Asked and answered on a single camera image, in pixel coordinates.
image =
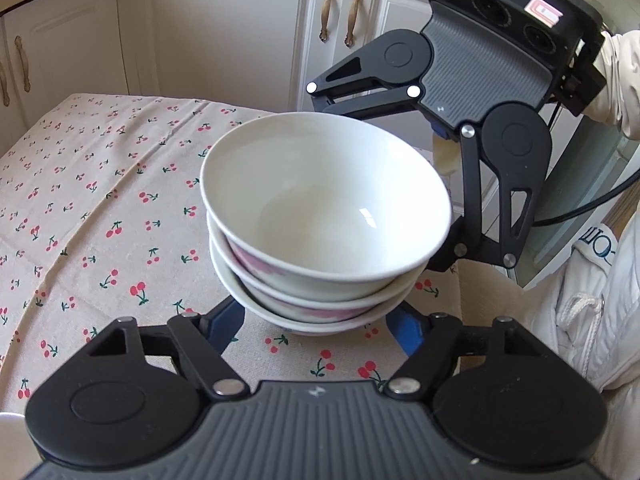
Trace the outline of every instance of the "black cable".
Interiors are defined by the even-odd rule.
[[[536,220],[533,222],[533,227],[546,227],[554,224],[561,224],[562,222],[566,222],[567,220],[571,220],[572,218],[576,218],[581,214],[586,213],[587,211],[591,211],[601,206],[605,202],[608,202],[612,198],[615,198],[617,195],[622,193],[626,188],[630,187],[633,183],[636,182],[640,178],[640,170],[637,170],[633,175],[631,175],[628,179],[626,179],[622,184],[616,186],[611,191],[605,193],[602,196],[591,200],[591,202],[577,207],[573,211],[569,211],[568,213],[561,214],[559,216],[554,216],[553,218],[545,218],[544,220]]]
[[[558,116],[558,112],[560,111],[560,103],[556,102],[556,108],[554,108],[554,112],[551,114],[551,118],[549,119],[549,122],[546,124],[546,126],[551,129],[551,126],[554,124],[554,121],[556,120],[556,117]]]

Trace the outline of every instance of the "gray ribbed pad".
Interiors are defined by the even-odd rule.
[[[30,480],[603,480],[587,464],[505,473],[449,446],[419,404],[370,381],[263,382],[247,400],[215,405],[181,447],[156,462],[89,473],[46,463]]]
[[[551,85],[549,70],[480,23],[437,2],[432,7],[421,32],[433,45],[421,104],[451,128],[481,123],[498,104],[540,104]]]

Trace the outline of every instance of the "camera lens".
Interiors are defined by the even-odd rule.
[[[507,27],[511,16],[506,7],[498,0],[471,0],[476,10],[489,23],[498,27]]]
[[[553,54],[556,51],[554,40],[541,28],[533,25],[525,25],[524,37],[529,41],[529,44],[539,52]]]

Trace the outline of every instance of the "pink pattern on bowl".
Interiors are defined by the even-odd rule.
[[[229,246],[231,247],[231,250],[233,251],[233,253],[236,255],[236,258],[238,258],[240,263],[242,263],[242,265],[246,267],[247,270],[264,272],[265,274],[279,274],[281,276],[285,276],[285,273],[282,272],[280,269],[270,266],[264,261],[253,256],[252,254],[249,254],[244,249],[238,247],[231,240],[229,241]]]
[[[366,312],[367,310],[371,310],[373,306],[365,307],[365,308],[356,308],[354,310],[327,310],[324,308],[306,308],[304,306],[297,306],[291,303],[286,303],[285,301],[277,300],[276,298],[269,297],[271,301],[274,303],[280,304],[285,308],[290,308],[292,310],[298,311],[301,314],[305,314],[306,316],[313,316],[319,319],[350,319],[351,317],[356,317]]]

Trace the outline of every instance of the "sticker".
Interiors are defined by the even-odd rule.
[[[524,10],[549,28],[558,23],[562,16],[562,12],[549,5],[545,0],[531,0]]]

